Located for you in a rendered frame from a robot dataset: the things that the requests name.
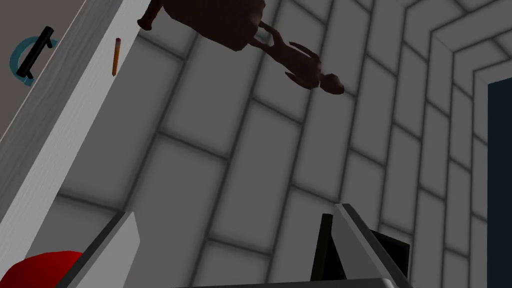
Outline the red round object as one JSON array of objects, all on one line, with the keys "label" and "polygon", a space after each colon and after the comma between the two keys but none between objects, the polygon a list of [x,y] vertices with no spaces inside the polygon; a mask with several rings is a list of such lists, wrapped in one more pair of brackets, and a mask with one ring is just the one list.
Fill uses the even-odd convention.
[{"label": "red round object", "polygon": [[0,288],[55,288],[81,255],[66,250],[28,257],[10,267]]}]

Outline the orange pencil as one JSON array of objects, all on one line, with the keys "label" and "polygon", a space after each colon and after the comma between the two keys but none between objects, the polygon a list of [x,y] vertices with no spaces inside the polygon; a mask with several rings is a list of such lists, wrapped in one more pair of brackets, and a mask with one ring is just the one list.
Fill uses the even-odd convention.
[{"label": "orange pencil", "polygon": [[121,48],[121,39],[116,38],[115,44],[114,44],[114,50],[113,50],[113,60],[112,60],[112,70],[111,70],[112,76],[117,75],[117,68],[118,68],[119,56],[120,56],[120,48]]}]

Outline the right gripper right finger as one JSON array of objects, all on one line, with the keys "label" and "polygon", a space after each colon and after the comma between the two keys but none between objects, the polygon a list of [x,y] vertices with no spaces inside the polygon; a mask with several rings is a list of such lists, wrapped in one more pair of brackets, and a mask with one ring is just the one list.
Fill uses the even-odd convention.
[{"label": "right gripper right finger", "polygon": [[322,214],[312,281],[342,281],[342,288],[412,288],[410,245],[368,228],[348,203]]}]

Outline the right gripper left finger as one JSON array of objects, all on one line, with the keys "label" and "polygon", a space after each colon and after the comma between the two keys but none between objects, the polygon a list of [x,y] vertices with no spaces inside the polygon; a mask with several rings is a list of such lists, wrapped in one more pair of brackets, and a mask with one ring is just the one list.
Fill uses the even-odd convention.
[{"label": "right gripper left finger", "polygon": [[123,288],[139,245],[134,213],[117,213],[55,288]]}]

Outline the dark brown figurine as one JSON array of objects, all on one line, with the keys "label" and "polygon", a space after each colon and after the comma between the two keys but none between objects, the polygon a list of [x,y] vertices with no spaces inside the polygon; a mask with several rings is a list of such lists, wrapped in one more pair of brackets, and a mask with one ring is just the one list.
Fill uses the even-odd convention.
[{"label": "dark brown figurine", "polygon": [[262,20],[265,6],[265,0],[150,0],[137,23],[150,31],[157,14],[164,9],[173,20],[233,51],[247,45],[261,49],[285,67],[285,75],[304,89],[320,87],[329,94],[342,95],[344,85],[335,74],[322,73],[318,54],[299,43],[286,43],[277,29]]}]

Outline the dark window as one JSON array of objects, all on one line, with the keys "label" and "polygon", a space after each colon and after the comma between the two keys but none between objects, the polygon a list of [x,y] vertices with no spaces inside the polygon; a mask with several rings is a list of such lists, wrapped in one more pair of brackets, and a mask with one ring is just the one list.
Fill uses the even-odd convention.
[{"label": "dark window", "polygon": [[512,288],[512,77],[487,87],[487,285]]}]

